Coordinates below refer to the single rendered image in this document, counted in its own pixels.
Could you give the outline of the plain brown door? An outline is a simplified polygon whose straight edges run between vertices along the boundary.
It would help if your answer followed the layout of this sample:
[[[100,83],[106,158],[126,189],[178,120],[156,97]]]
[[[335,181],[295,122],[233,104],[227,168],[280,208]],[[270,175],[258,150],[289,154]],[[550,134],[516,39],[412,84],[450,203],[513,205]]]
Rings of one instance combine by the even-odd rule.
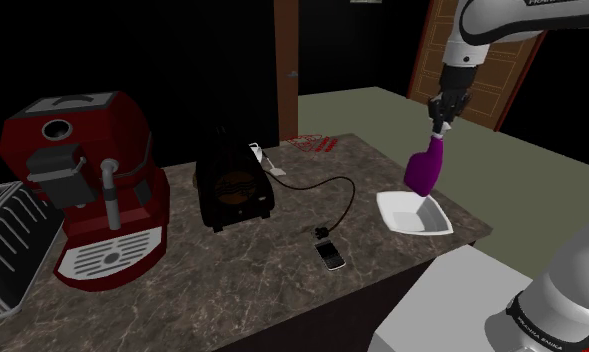
[[[274,0],[279,140],[298,135],[299,1]]]

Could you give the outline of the small white kitchen tool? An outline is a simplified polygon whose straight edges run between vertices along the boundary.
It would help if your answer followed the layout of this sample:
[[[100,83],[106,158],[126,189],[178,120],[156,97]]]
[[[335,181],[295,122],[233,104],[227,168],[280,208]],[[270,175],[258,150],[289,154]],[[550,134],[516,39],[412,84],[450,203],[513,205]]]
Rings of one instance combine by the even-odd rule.
[[[267,154],[263,151],[263,149],[259,146],[258,143],[250,143],[249,147],[252,150],[253,154],[255,155],[255,157],[259,163],[262,163],[263,160],[266,160],[268,162],[268,164],[270,166],[269,172],[271,174],[273,174],[274,176],[284,176],[286,174],[286,172],[283,169],[277,168],[272,163],[270,158],[267,156]]]

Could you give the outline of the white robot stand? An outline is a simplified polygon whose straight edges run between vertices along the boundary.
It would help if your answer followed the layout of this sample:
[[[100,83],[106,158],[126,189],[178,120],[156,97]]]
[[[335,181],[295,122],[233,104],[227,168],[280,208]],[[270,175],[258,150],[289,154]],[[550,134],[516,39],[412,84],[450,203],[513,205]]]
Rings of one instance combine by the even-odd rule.
[[[497,328],[531,279],[471,245],[437,257],[376,329],[367,352],[511,352]]]

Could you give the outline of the black mobile phone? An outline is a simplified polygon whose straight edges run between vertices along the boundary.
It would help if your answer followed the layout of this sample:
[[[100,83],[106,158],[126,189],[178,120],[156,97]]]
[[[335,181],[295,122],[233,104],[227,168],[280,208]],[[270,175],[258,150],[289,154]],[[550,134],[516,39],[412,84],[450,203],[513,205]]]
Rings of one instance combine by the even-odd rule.
[[[331,240],[326,239],[316,243],[314,247],[329,271],[338,270],[345,266],[345,260]]]

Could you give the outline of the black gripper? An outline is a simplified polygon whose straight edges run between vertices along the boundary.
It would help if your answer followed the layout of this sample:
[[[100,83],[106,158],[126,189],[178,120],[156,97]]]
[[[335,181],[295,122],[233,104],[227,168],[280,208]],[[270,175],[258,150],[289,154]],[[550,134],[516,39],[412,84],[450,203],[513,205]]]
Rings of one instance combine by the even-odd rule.
[[[469,104],[472,94],[468,89],[472,86],[478,67],[455,67],[444,65],[439,79],[440,94],[428,100],[428,116],[433,123],[432,132],[441,133],[444,123],[451,128],[457,116]],[[446,117],[444,106],[450,105]]]

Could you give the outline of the red coffee machine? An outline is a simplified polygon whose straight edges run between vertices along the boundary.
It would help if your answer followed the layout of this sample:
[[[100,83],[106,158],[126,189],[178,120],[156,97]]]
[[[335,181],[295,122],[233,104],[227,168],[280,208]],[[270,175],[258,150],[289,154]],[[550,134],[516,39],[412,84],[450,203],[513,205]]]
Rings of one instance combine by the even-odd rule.
[[[152,149],[144,114],[122,91],[41,98],[5,121],[0,156],[64,214],[54,273],[66,285],[119,288],[164,256],[170,186]]]

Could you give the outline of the black toaster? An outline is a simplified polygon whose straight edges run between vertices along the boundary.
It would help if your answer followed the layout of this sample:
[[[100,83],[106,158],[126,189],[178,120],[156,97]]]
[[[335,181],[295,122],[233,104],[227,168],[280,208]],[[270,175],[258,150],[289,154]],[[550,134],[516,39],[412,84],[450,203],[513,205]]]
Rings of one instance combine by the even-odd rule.
[[[275,207],[270,181],[251,147],[217,126],[195,169],[203,223],[215,232],[260,217]]]

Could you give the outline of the panelled brown door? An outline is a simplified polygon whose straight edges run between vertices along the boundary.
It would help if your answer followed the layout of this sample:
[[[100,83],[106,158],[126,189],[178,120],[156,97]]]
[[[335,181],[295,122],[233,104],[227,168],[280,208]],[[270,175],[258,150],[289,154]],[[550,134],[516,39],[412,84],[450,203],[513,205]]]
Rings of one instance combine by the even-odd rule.
[[[425,104],[438,93],[442,58],[458,0],[430,0],[407,97]],[[461,117],[498,130],[510,109],[543,35],[519,42],[495,43],[477,70],[472,99]]]

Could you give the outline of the purple spray bottle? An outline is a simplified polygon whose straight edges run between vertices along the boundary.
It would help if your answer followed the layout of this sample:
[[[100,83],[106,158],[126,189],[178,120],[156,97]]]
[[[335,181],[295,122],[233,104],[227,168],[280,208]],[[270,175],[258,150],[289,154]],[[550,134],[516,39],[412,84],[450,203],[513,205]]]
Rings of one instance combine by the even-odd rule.
[[[451,129],[448,122],[443,122],[440,132],[433,132],[426,151],[418,152],[409,158],[404,183],[421,197],[428,196],[434,188],[443,164],[446,131]]]

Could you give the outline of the white square bowl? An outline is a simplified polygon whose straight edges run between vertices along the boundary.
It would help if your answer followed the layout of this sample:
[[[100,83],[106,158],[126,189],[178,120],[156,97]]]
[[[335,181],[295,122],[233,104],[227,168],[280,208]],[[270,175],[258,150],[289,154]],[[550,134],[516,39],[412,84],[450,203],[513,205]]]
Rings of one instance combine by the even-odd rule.
[[[410,191],[376,194],[380,215],[390,231],[420,236],[450,235],[453,225],[440,204],[431,196]]]

